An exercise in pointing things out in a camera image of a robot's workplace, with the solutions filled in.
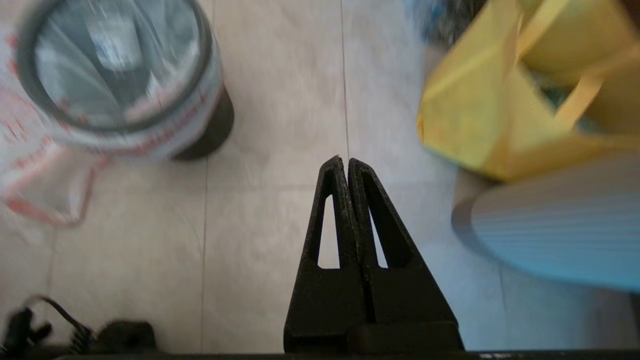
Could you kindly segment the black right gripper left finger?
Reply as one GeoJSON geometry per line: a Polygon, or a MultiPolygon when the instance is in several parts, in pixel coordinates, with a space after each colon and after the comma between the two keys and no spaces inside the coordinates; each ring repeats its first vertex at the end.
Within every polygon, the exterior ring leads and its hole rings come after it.
{"type": "Polygon", "coordinates": [[[318,171],[310,219],[284,325],[287,354],[365,354],[368,306],[361,224],[339,156],[318,171]],[[332,198],[338,268],[319,265],[327,198],[332,198]]]}

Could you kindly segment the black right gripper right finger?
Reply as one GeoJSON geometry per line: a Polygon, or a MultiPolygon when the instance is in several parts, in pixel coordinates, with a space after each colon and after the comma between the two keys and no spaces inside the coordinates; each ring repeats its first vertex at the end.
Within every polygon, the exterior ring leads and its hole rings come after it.
{"type": "Polygon", "coordinates": [[[349,161],[349,194],[365,320],[349,330],[361,354],[464,351],[458,321],[371,166],[349,161]]]}

